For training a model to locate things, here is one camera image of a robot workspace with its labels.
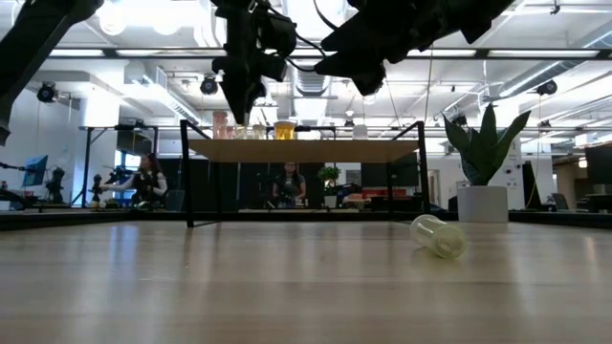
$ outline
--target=person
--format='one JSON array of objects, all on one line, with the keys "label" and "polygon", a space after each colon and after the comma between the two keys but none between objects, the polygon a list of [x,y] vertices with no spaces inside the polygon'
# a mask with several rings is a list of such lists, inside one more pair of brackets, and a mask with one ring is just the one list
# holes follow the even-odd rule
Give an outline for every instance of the person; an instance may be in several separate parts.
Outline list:
[{"label": "person", "polygon": [[136,189],[136,193],[132,196],[132,204],[137,205],[142,202],[150,204],[161,202],[168,185],[164,173],[162,173],[160,162],[155,154],[150,153],[141,156],[141,166],[138,172],[134,173],[127,182],[121,185],[101,185],[100,188],[119,192]]},{"label": "person", "polygon": [[306,198],[306,180],[297,173],[295,162],[285,163],[285,173],[274,181],[273,197],[279,207],[293,207],[296,200]]}]

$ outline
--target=wooden tabletop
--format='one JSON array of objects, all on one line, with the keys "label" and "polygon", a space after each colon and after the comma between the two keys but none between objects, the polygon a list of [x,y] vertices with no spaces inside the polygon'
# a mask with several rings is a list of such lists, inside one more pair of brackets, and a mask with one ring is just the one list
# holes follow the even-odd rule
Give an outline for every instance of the wooden tabletop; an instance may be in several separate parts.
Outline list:
[{"label": "wooden tabletop", "polygon": [[189,148],[216,162],[384,163],[419,147],[416,140],[190,140]]},{"label": "wooden tabletop", "polygon": [[612,343],[612,233],[141,222],[0,232],[0,343]]}]

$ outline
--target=wooden shelf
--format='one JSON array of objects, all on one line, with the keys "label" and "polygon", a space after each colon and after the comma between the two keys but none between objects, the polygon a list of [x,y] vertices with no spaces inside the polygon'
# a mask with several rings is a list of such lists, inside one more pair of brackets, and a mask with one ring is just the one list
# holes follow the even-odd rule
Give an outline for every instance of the wooden shelf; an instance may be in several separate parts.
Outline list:
[{"label": "wooden shelf", "polygon": [[189,148],[217,162],[397,161],[418,149],[416,140],[190,140]]}]

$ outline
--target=computer monitor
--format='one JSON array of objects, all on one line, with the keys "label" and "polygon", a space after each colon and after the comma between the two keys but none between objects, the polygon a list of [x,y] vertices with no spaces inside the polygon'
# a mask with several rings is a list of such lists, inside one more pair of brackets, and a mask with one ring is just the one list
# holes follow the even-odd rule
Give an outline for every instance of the computer monitor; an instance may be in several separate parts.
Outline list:
[{"label": "computer monitor", "polygon": [[26,160],[26,174],[23,177],[23,187],[42,185],[47,171],[49,156],[30,158]]}]

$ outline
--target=spotlight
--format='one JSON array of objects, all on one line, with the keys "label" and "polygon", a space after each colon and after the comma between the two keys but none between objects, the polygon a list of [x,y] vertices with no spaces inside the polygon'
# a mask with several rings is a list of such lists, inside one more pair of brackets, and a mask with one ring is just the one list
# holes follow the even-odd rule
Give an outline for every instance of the spotlight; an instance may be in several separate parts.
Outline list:
[{"label": "spotlight", "polygon": [[540,96],[544,96],[544,95],[551,96],[557,92],[557,89],[558,89],[557,83],[554,82],[553,80],[550,80],[548,82],[541,84],[538,88],[535,89],[535,92],[539,94]]},{"label": "spotlight", "polygon": [[363,97],[363,104],[374,105],[376,102],[376,94]]},{"label": "spotlight", "polygon": [[216,95],[217,91],[219,91],[219,86],[217,86],[217,81],[215,80],[214,75],[206,75],[204,76],[204,81],[202,81],[202,85],[200,86],[200,91],[207,96]]},{"label": "spotlight", "polygon": [[55,88],[55,84],[53,82],[43,82],[42,87],[40,87],[38,93],[36,94],[36,97],[40,102],[51,104],[59,100],[59,92]]}]

